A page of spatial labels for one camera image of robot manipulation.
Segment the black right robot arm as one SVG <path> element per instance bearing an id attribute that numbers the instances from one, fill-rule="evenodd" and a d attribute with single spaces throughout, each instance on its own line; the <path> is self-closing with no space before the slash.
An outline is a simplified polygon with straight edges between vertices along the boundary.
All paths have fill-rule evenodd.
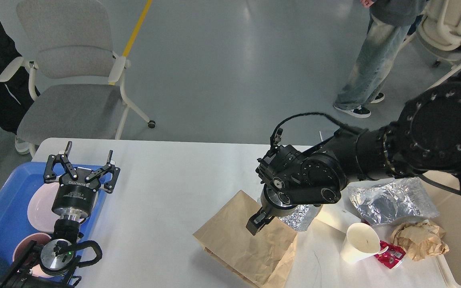
<path id="1" fill-rule="evenodd" d="M 264 188 L 261 208 L 246 224 L 251 234 L 300 204 L 337 203 L 351 182 L 441 171 L 459 180 L 461 195 L 461 82 L 424 91 L 406 102 L 398 120 L 377 130 L 325 117 L 339 129 L 303 152 L 280 145 L 281 126 L 274 128 L 256 168 Z"/>

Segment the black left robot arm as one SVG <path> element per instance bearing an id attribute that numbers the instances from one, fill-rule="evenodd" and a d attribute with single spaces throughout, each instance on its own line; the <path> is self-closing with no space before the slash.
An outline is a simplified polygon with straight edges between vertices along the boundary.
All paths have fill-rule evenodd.
<path id="1" fill-rule="evenodd" d="M 120 173 L 108 152 L 106 164 L 92 170 L 73 166 L 69 160 L 72 142 L 64 153 L 51 154 L 46 162 L 43 181 L 59 187 L 51 211 L 58 215 L 51 239 L 46 244 L 30 240 L 6 272 L 0 288 L 74 288 L 81 281 L 77 268 L 97 264 L 103 253 L 96 241 L 82 240 L 83 219 L 92 216 L 99 192 L 113 193 Z"/>

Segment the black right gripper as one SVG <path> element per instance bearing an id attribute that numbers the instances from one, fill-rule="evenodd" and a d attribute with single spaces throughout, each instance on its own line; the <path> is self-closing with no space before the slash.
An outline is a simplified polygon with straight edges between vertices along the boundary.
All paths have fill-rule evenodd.
<path id="1" fill-rule="evenodd" d="M 249 233 L 255 236 L 268 225 L 274 217 L 285 217 L 291 215 L 297 205 L 284 204 L 276 192 L 269 186 L 263 186 L 261 193 L 261 208 L 247 221 L 246 228 Z"/>

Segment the red item under arm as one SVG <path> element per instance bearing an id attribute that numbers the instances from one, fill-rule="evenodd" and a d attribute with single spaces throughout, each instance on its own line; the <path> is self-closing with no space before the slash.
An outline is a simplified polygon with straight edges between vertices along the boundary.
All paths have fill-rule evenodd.
<path id="1" fill-rule="evenodd" d="M 379 241 L 379 245 L 381 249 L 374 257 L 380 264 L 389 269 L 394 269 L 401 264 L 406 255 L 403 248 L 382 240 Z"/>

